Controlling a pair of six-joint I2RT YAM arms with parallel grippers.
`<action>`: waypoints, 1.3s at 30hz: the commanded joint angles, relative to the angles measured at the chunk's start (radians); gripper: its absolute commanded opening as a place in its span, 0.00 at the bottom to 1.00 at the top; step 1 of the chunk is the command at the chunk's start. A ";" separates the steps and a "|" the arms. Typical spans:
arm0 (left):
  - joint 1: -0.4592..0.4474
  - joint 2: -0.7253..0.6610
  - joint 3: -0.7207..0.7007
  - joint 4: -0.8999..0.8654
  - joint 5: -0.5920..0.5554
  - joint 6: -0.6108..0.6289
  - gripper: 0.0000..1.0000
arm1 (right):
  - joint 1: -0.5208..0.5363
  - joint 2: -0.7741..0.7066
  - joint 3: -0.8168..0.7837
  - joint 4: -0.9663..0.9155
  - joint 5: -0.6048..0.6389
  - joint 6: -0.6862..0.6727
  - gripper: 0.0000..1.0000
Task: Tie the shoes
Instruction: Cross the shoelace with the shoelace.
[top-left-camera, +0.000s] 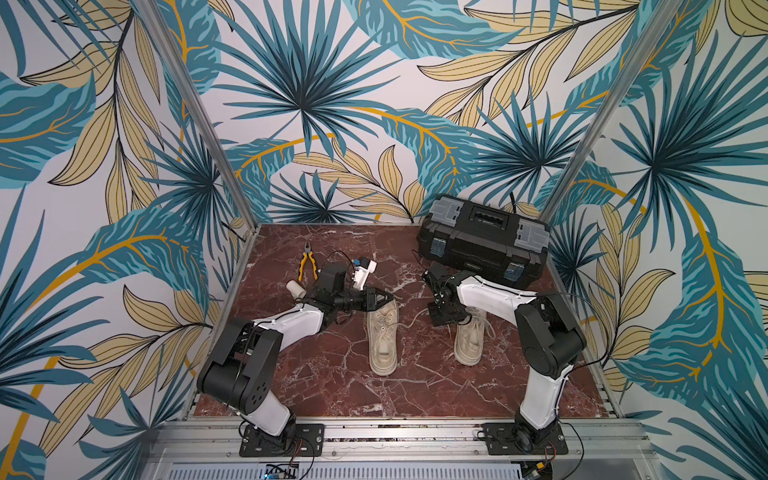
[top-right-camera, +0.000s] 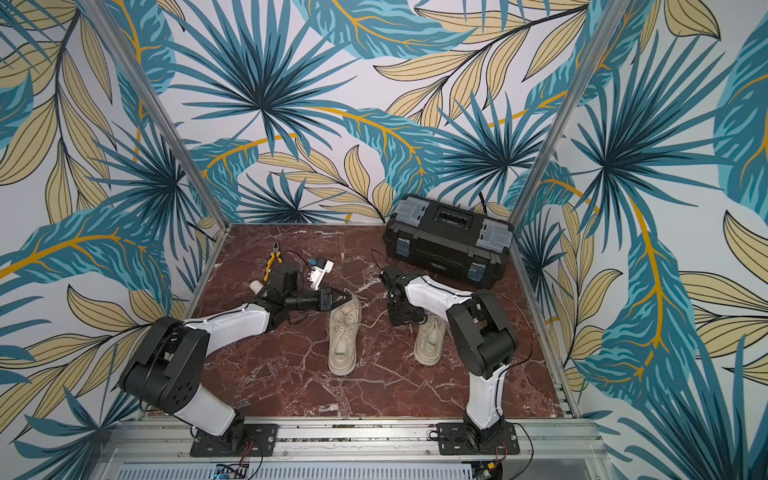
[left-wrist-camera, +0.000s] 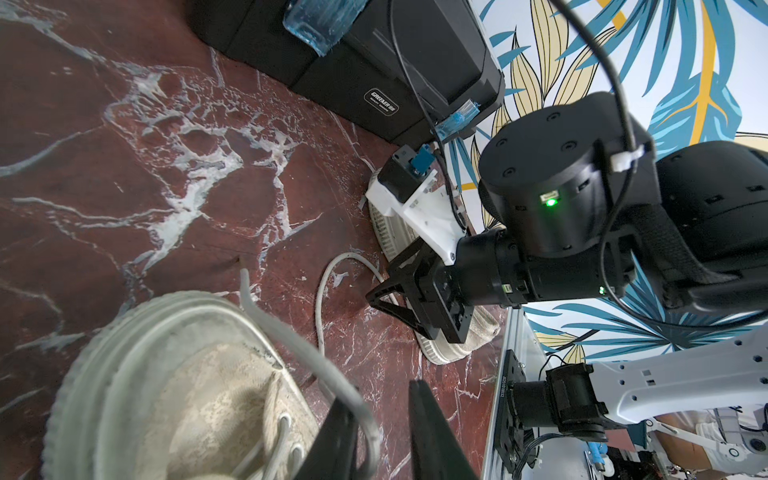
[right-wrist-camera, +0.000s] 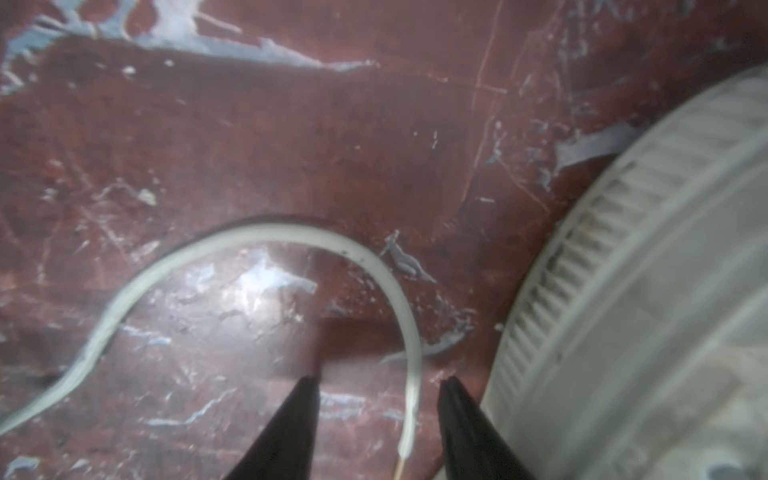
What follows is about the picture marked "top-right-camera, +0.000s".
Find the beige sneaker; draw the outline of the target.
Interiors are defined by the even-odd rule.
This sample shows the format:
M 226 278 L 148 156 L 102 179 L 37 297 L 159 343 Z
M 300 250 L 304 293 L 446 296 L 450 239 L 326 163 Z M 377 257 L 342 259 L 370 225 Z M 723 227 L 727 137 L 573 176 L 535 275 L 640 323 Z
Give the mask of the beige sneaker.
M 446 323 L 437 316 L 429 315 L 419 326 L 414 344 L 414 358 L 424 366 L 436 365 L 442 357 Z
M 328 367 L 336 376 L 349 375 L 357 362 L 357 335 L 361 326 L 362 306 L 354 295 L 354 309 L 331 311 L 328 321 L 329 352 Z

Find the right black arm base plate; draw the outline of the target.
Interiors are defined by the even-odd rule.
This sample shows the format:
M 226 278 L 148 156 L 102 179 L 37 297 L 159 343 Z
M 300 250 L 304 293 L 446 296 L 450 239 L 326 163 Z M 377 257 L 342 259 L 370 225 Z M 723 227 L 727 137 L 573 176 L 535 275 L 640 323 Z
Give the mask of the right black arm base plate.
M 520 446 L 514 425 L 497 422 L 488 429 L 478 430 L 471 423 L 443 422 L 430 431 L 428 438 L 438 443 L 443 456 L 498 456 L 518 455 Z

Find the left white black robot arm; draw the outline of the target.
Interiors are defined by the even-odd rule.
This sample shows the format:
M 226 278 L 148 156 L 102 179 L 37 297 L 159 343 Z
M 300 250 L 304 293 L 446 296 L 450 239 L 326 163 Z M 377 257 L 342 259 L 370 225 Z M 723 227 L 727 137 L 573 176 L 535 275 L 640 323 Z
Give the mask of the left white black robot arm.
M 277 329 L 290 313 L 331 312 L 352 300 L 333 287 L 303 289 L 300 269 L 285 262 L 268 279 L 250 284 L 251 301 L 207 317 L 156 320 L 121 373 L 119 388 L 140 402 L 192 427 L 198 439 L 210 439 L 235 453 L 246 443 L 242 414 L 201 385 L 206 358 L 240 340 Z

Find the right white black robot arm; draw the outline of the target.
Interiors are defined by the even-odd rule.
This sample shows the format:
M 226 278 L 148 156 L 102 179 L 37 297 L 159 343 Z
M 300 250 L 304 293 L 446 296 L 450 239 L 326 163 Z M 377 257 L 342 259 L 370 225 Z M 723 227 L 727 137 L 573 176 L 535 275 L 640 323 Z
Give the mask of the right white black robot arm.
M 464 409 L 467 438 L 477 445 L 491 442 L 504 426 L 502 383 L 518 348 L 496 296 L 488 290 L 457 290 L 394 265 L 385 267 L 379 278 L 387 290 L 393 325 L 417 323 L 429 316 L 447 324 L 469 372 L 469 399 Z

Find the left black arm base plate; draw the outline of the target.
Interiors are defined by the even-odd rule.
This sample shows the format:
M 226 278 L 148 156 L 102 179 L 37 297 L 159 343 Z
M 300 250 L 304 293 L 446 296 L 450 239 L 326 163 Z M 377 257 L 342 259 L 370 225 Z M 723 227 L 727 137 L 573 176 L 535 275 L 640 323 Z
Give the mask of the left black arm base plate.
M 271 457 L 277 439 L 278 424 L 238 424 L 222 436 L 199 430 L 190 449 L 192 458 L 224 458 L 255 455 Z

